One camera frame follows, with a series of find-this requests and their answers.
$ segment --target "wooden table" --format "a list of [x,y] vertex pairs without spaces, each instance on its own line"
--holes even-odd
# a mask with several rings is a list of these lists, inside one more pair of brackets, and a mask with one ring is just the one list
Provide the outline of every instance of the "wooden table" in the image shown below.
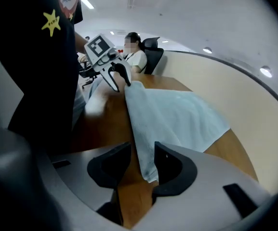
[[[132,143],[132,158],[118,186],[119,203],[126,228],[132,228],[151,208],[151,194],[157,182],[149,184],[142,178],[127,111],[124,86],[119,74],[114,75],[120,93],[102,81],[89,99],[85,112],[73,131],[72,152],[86,151],[126,141]],[[133,74],[146,88],[190,91],[174,78]],[[214,142],[205,153],[221,157],[257,180],[251,161],[232,130]]]

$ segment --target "black t-shirt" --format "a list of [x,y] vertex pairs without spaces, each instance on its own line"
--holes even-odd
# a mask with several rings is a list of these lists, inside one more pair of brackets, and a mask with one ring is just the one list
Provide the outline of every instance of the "black t-shirt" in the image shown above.
[[49,151],[69,145],[80,0],[0,0],[0,61],[24,93],[9,125]]

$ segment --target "beige partition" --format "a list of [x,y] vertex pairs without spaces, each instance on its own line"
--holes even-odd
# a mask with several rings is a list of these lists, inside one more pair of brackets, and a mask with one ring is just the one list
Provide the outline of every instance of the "beige partition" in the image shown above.
[[173,77],[228,120],[259,182],[278,192],[278,101],[244,73],[206,57],[166,51],[154,75]]

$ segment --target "chair backrest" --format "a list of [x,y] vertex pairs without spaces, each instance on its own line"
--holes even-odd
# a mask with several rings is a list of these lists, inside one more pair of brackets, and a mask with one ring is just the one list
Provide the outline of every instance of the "chair backrest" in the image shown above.
[[145,54],[147,58],[147,64],[146,67],[141,71],[143,72],[145,70],[145,74],[151,75],[156,68],[157,64],[159,63],[162,55],[163,55],[163,49],[158,48],[158,42],[157,40],[160,37],[157,38],[146,38],[143,40],[143,45],[145,47]]

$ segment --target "white robotic device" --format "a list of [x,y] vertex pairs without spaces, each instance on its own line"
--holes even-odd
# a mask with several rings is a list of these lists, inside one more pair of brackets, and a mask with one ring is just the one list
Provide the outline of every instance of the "white robotic device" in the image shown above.
[[114,49],[114,44],[99,34],[84,45],[86,56],[95,72],[99,72],[114,91],[119,92],[111,72],[119,72],[127,85],[131,85],[131,66]]

